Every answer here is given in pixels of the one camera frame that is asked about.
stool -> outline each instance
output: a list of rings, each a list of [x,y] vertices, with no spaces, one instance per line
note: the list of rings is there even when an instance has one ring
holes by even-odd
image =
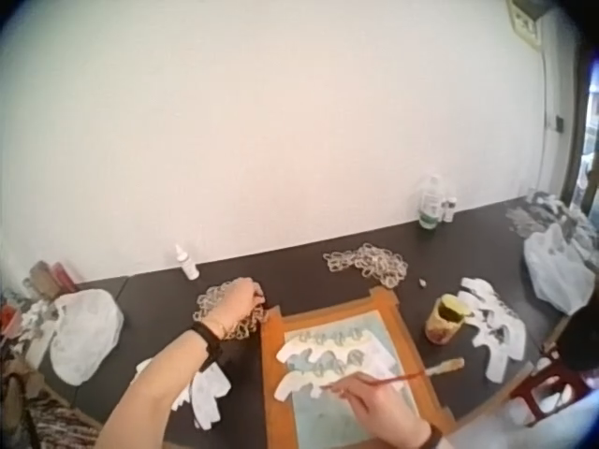
[[[544,353],[543,356],[549,359],[549,365],[540,369],[538,372],[531,374],[510,394],[510,398],[522,398],[533,414],[534,420],[528,424],[527,427],[532,427],[548,416],[574,404],[591,391],[578,372],[573,371],[564,365],[557,350],[550,350]],[[552,387],[556,388],[558,391],[563,391],[567,385],[570,385],[572,387],[572,397],[566,403],[555,407],[549,413],[545,413],[536,402],[536,399],[533,396],[533,390],[553,377],[557,377],[558,380]]]

black wristband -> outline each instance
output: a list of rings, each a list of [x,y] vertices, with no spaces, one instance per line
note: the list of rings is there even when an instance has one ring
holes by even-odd
[[[195,322],[191,326],[191,330],[198,333],[198,335],[206,341],[206,351],[208,352],[208,358],[199,367],[199,372],[204,372],[207,367],[209,367],[223,352],[221,349],[221,341],[218,337],[214,335],[214,333],[203,323]]]
[[[420,449],[437,449],[439,443],[443,439],[443,433],[441,430],[433,424],[431,424],[431,435],[429,438],[420,446]]]

white plastic bag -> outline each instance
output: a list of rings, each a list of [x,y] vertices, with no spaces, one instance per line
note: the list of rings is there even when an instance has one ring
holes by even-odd
[[[54,304],[59,325],[50,345],[52,367],[67,384],[81,385],[116,346],[123,313],[104,290],[64,295]]]
[[[540,299],[568,315],[589,301],[594,274],[585,267],[577,249],[566,243],[558,224],[524,241],[524,259]]]

person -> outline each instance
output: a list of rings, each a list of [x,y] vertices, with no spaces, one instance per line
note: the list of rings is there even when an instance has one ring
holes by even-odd
[[[242,278],[229,286],[223,300],[202,322],[222,339],[263,302],[258,284]],[[183,332],[129,385],[95,447],[162,447],[170,406],[207,358],[206,341],[193,330]],[[366,374],[356,373],[329,385],[328,390],[349,403],[357,420],[374,437],[400,449],[421,447],[431,435],[429,423],[416,416],[393,387],[363,382],[369,379]],[[437,447],[451,446],[442,440]]]

hand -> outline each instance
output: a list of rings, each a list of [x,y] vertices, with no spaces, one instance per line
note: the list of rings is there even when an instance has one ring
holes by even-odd
[[[373,436],[401,449],[420,447],[431,435],[431,425],[416,416],[390,384],[367,384],[374,380],[357,372],[327,389],[349,402],[356,419]]]
[[[223,299],[212,309],[202,322],[221,339],[239,321],[252,313],[264,302],[264,294],[257,282],[250,278],[239,278],[226,288]]]

